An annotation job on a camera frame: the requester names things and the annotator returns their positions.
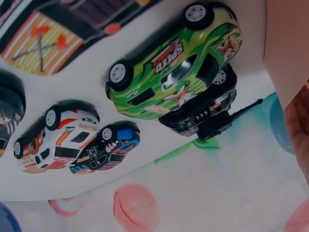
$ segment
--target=green paint stroke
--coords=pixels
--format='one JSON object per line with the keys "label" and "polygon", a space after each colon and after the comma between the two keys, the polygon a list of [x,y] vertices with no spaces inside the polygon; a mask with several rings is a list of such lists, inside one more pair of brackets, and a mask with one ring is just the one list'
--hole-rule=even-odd
{"label": "green paint stroke", "polygon": [[192,143],[199,149],[202,150],[220,150],[218,141],[215,138],[206,140],[204,142],[199,139],[195,139]]}
{"label": "green paint stroke", "polygon": [[162,162],[162,161],[168,160],[168,159],[170,159],[170,158],[173,158],[173,157],[175,157],[175,156],[178,156],[178,155],[180,155],[180,154],[186,152],[186,151],[189,149],[190,145],[191,145],[191,142],[189,142],[189,143],[187,143],[186,145],[183,145],[183,146],[177,148],[177,149],[174,150],[174,151],[171,151],[171,152],[167,153],[166,155],[164,155],[164,156],[162,156],[162,157],[156,159],[155,162],[154,162],[154,164],[158,164],[158,163],[160,163],[160,162]]}
{"label": "green paint stroke", "polygon": [[204,142],[200,141],[199,139],[195,139],[194,141],[192,141],[192,142],[190,142],[186,145],[183,145],[183,146],[177,148],[176,150],[169,152],[166,155],[156,159],[154,163],[158,164],[162,161],[168,160],[170,158],[176,157],[176,156],[186,152],[189,149],[191,144],[194,144],[197,148],[202,149],[202,150],[220,150],[219,143],[214,138],[206,140]]}

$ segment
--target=white toy car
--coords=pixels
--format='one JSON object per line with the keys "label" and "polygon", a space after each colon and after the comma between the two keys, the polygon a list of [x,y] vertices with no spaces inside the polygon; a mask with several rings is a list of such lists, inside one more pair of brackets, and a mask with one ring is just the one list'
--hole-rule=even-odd
{"label": "white toy car", "polygon": [[68,166],[96,137],[99,120],[93,105],[77,100],[59,102],[15,142],[18,165],[26,173]]}

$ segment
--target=blue circle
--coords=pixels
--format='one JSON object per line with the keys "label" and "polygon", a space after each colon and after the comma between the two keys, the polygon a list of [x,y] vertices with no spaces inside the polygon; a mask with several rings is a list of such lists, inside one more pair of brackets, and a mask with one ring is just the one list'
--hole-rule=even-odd
{"label": "blue circle", "polygon": [[284,114],[278,97],[274,100],[269,114],[270,127],[283,150],[294,155],[294,150],[284,123]]}
{"label": "blue circle", "polygon": [[0,231],[22,232],[14,214],[2,203],[0,203]]}

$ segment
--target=white wheel hub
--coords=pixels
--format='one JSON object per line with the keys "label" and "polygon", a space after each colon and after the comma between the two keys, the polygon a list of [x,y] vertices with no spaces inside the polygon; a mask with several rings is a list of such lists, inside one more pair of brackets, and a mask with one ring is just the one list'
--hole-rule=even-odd
{"label": "white wheel hub", "polygon": [[54,110],[49,110],[45,117],[46,125],[51,127],[56,122],[56,112]]}
{"label": "white wheel hub", "polygon": [[21,147],[20,147],[20,143],[19,143],[19,142],[16,142],[16,143],[15,143],[14,151],[15,151],[15,154],[17,154],[17,155],[20,154],[20,152],[21,152]]}
{"label": "white wheel hub", "polygon": [[112,67],[110,72],[110,80],[113,83],[121,82],[126,75],[126,68],[123,64],[116,64]]}
{"label": "white wheel hub", "polygon": [[105,128],[103,131],[102,131],[102,138],[107,141],[107,140],[110,140],[112,137],[112,130],[109,129],[109,128]]}
{"label": "white wheel hub", "polygon": [[226,80],[226,74],[224,71],[220,70],[212,83],[215,85],[221,85],[224,83],[225,80]]}
{"label": "white wheel hub", "polygon": [[200,4],[190,6],[186,12],[185,17],[190,22],[198,22],[206,16],[206,8]]}

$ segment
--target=number decal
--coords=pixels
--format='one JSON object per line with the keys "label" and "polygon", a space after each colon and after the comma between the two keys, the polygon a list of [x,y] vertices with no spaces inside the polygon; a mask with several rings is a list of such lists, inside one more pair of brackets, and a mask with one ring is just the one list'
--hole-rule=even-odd
{"label": "number decal", "polygon": [[110,153],[116,146],[117,146],[117,143],[108,144],[108,145],[105,147],[105,151],[108,152],[108,153]]}

